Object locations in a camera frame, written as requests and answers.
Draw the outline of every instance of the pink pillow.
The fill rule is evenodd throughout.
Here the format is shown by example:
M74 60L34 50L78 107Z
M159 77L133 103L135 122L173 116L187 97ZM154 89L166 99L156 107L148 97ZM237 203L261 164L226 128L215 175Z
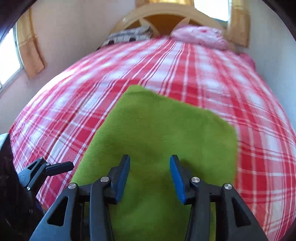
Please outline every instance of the pink pillow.
M256 71L256 63L255 63L255 61L247 53L241 53L239 56L244 61L246 61L253 70Z
M185 25L173 30L171 37L176 41L199 44L209 48L226 50L228 42L222 36L222 30L207 26Z

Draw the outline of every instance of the window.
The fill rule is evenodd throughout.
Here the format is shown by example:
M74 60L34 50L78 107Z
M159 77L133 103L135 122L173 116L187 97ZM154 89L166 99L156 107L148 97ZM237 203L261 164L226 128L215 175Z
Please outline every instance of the window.
M222 21L228 21L228 0L194 0L198 11Z
M14 26L0 44L0 90L16 76L22 68Z

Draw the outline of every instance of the wooden headboard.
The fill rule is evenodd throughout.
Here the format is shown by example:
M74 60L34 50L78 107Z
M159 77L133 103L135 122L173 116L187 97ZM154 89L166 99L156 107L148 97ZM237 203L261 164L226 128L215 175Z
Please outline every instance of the wooden headboard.
M153 37L170 35L179 24L209 26L223 31L225 29L213 18L198 11L195 7L175 3L151 3L136 8L118 22L110 34L149 25L153 30ZM229 48L235 50L235 45L229 42Z

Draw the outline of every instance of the bed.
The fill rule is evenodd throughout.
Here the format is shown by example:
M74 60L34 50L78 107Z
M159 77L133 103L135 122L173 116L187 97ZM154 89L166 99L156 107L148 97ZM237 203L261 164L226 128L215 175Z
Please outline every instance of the bed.
M172 40L182 21L223 30L193 7L150 4L128 14L111 31L150 25L154 38L108 46L49 81L10 129L19 172L43 156L74 170L47 178L37 198L50 207L70 182L94 133L129 85L205 108L235 127L235 187L269 240L280 240L296 217L296 136L276 97L232 50Z

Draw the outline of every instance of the pillow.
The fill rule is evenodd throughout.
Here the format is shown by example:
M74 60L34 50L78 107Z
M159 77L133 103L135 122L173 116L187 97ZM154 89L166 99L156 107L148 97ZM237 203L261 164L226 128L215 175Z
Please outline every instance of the pillow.
M171 37L176 41L199 44L220 50L226 50L228 47L227 40L223 38L222 30L207 26L182 26L173 30Z
M117 33L110 34L101 47L113 45L116 43L147 40L150 39L152 35L153 31L150 29L150 26L143 26L139 28L123 30Z
M248 63L248 65L254 70L256 70L256 63L255 61L247 54L247 53L241 53L239 55L244 61L246 61Z

